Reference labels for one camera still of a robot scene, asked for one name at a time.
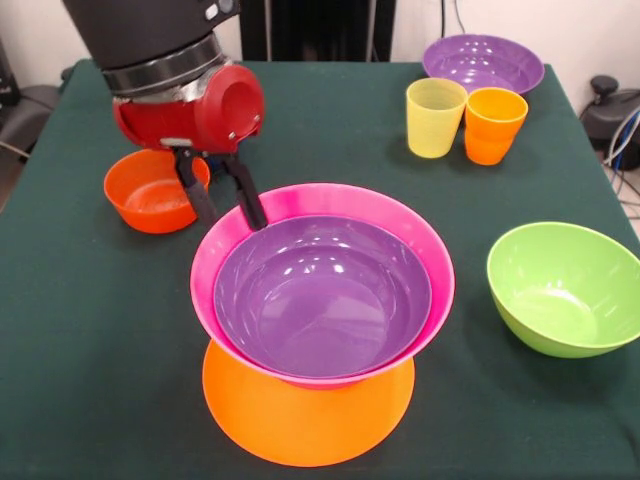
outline white wall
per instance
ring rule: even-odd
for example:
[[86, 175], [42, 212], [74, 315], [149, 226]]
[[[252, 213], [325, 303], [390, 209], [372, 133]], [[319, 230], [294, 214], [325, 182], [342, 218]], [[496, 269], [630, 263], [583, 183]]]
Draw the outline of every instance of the white wall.
[[[440, 1], [397, 2], [392, 60], [419, 61], [440, 36]], [[453, 0], [447, 2], [447, 33], [459, 33]], [[577, 110], [590, 99], [588, 82], [595, 74], [640, 87], [640, 0], [458, 2], [468, 32], [510, 38], [551, 63]], [[238, 18], [217, 32], [225, 52], [241, 59]], [[61, 0], [0, 0], [0, 37], [23, 87], [57, 84], [62, 69], [88, 57]]]
[[[397, 0], [392, 60], [419, 61], [440, 37], [439, 0]], [[468, 33], [507, 37], [555, 69], [574, 109], [591, 98], [589, 79], [640, 87], [640, 0], [458, 0]], [[447, 0], [447, 34], [460, 33]]]
[[[223, 50], [242, 59], [238, 18], [216, 32]], [[21, 87], [57, 85], [63, 69], [89, 57], [61, 0], [0, 0], [0, 38]]]

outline yellow cup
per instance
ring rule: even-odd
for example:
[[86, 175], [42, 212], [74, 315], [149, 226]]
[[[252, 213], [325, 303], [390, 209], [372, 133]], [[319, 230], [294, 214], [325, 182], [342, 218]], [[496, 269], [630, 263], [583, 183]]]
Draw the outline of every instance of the yellow cup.
[[424, 78], [407, 88], [407, 140], [423, 158], [451, 150], [467, 103], [464, 87], [446, 78]]

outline purple bowl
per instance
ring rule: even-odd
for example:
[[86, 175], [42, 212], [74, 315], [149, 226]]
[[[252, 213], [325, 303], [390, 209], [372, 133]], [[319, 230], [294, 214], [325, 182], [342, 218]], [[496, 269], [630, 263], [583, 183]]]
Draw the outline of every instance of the purple bowl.
[[441, 38], [424, 52], [422, 64], [430, 77], [454, 80], [469, 93], [483, 87], [501, 87], [523, 94], [544, 77], [544, 65], [535, 53], [490, 35]]
[[305, 378], [374, 370], [423, 329], [431, 285], [387, 231], [343, 217], [285, 220], [222, 266], [213, 304], [229, 340], [264, 368]]

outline orange bowl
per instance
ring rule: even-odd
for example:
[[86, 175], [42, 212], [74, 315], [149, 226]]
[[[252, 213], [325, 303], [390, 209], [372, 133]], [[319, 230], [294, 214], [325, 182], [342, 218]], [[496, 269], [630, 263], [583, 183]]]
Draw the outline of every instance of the orange bowl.
[[[195, 159], [193, 173], [208, 190], [211, 176], [204, 160]], [[107, 172], [104, 193], [122, 219], [141, 232], [175, 232], [197, 218], [169, 151], [141, 150], [123, 157]]]

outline pink bowl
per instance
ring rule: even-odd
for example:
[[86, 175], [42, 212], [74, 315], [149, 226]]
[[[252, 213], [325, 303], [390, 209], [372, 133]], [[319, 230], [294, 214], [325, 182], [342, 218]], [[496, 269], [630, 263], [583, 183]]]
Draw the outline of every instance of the pink bowl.
[[308, 183], [278, 188], [260, 195], [269, 223], [305, 215], [336, 215], [383, 228], [418, 256], [431, 281], [427, 322], [409, 347], [382, 367], [363, 374], [311, 379], [273, 372], [243, 355], [222, 330], [213, 305], [213, 286], [229, 253], [251, 234], [239, 207], [222, 217], [200, 243], [191, 267], [191, 299], [207, 333], [229, 355], [266, 375], [305, 388], [340, 388], [386, 372], [420, 352], [436, 336], [451, 310], [455, 276], [449, 252], [435, 230], [417, 213], [380, 193], [351, 185]]

